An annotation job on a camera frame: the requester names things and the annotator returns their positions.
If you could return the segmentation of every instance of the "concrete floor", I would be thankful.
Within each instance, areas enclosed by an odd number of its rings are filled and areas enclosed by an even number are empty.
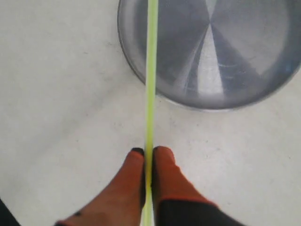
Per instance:
[[[143,146],[144,86],[117,36],[118,0],[0,0],[0,197],[52,225]],[[200,113],[157,98],[156,144],[250,226],[301,222],[301,73],[271,98]]]

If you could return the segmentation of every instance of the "metal bowl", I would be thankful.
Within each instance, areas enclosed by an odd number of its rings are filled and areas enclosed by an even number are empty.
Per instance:
[[[120,0],[118,32],[144,82],[147,0]],[[157,92],[197,109],[269,96],[301,63],[301,0],[159,0]]]

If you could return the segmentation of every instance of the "white floor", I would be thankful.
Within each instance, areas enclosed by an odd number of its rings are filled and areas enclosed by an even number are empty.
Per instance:
[[[0,0],[0,197],[52,225],[143,146],[144,86],[117,35],[118,0]],[[301,73],[257,105],[200,113],[158,98],[156,144],[250,226],[301,222]]]

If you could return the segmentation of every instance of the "floor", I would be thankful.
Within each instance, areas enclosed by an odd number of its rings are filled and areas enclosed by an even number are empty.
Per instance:
[[[23,226],[52,225],[143,146],[144,85],[117,35],[118,0],[0,0],[0,197]],[[301,222],[301,72],[269,99],[202,113],[158,97],[156,141],[239,221]]]

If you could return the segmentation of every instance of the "stainless steel bowl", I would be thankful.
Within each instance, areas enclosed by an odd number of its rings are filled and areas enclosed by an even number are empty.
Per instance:
[[[147,0],[120,0],[118,32],[145,81]],[[301,0],[159,0],[157,92],[197,109],[269,96],[301,63]]]

